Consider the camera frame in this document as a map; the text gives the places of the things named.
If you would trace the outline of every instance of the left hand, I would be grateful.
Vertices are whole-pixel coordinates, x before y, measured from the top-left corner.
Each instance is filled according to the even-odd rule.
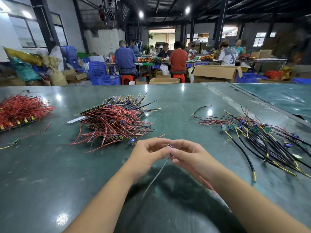
[[[164,159],[172,152],[172,148],[166,147],[171,142],[172,140],[163,138],[138,141],[121,169],[133,183],[136,183],[156,161]]]

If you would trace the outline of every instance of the wire bundle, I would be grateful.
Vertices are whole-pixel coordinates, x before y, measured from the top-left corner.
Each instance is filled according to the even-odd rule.
[[[220,116],[221,118],[212,116],[209,118],[193,117],[199,119],[200,121],[197,121],[197,123],[202,125],[221,125],[221,130],[231,138],[231,140],[239,147],[239,149],[241,149],[246,157],[253,172],[254,182],[256,182],[256,173],[253,164],[243,148],[228,133],[227,128],[237,135],[243,146],[264,162],[282,169],[295,177],[298,176],[294,173],[294,171],[307,177],[311,177],[303,171],[298,163],[301,163],[310,169],[311,167],[303,162],[301,157],[290,152],[291,147],[296,145],[308,154],[309,157],[311,157],[311,154],[308,151],[308,147],[311,147],[311,144],[301,140],[298,135],[290,133],[278,126],[262,124],[259,120],[252,119],[248,115],[247,111],[243,112],[245,117],[241,115],[235,117],[226,111],[225,113],[227,116]]]
[[[145,133],[152,130],[152,123],[140,121],[144,113],[158,110],[144,108],[154,101],[141,105],[145,100],[145,96],[142,98],[141,95],[138,95],[137,98],[133,95],[127,97],[111,96],[102,105],[82,112],[81,115],[86,116],[86,118],[81,121],[78,137],[70,145],[83,142],[91,142],[92,144],[98,137],[103,138],[101,146],[92,151],[115,142],[120,142],[124,138],[130,139],[129,145],[133,145],[135,138],[138,136],[142,137]],[[84,125],[87,125],[94,132],[81,134]]]
[[[40,120],[55,109],[39,96],[11,96],[0,103],[0,131],[10,130],[29,122]]]

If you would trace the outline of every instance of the right hand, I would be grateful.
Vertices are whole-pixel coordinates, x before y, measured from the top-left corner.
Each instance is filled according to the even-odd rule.
[[[188,171],[196,180],[206,186],[200,178],[204,178],[212,185],[217,182],[217,177],[225,175],[228,171],[220,162],[214,159],[201,145],[186,141],[173,140],[172,162]]]

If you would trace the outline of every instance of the man in blue shirt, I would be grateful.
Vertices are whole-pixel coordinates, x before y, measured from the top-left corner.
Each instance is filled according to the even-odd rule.
[[[139,57],[140,56],[140,52],[139,52],[138,46],[135,45],[135,40],[132,39],[130,41],[130,43],[131,44],[130,44],[129,48],[134,52],[136,57]]]
[[[119,42],[119,49],[115,52],[115,64],[119,65],[121,75],[132,75],[135,81],[138,81],[138,71],[136,69],[135,63],[137,63],[137,58],[134,52],[126,48],[125,41]]]

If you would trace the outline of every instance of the orange wire pile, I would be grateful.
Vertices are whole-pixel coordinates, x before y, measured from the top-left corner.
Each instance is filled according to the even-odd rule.
[[[0,131],[28,124],[55,109],[39,96],[13,95],[0,103]]]
[[[141,105],[145,96],[142,98],[140,95],[137,98],[133,95],[127,97],[111,96],[102,105],[82,112],[81,115],[86,116],[86,118],[81,121],[82,125],[78,137],[70,145],[84,142],[91,142],[92,144],[97,138],[102,139],[101,146],[92,151],[123,141],[124,138],[130,139],[129,145],[135,144],[135,138],[142,137],[153,127],[152,123],[140,121],[144,117],[144,113],[158,110],[144,108],[151,103]],[[93,131],[81,134],[84,125]]]

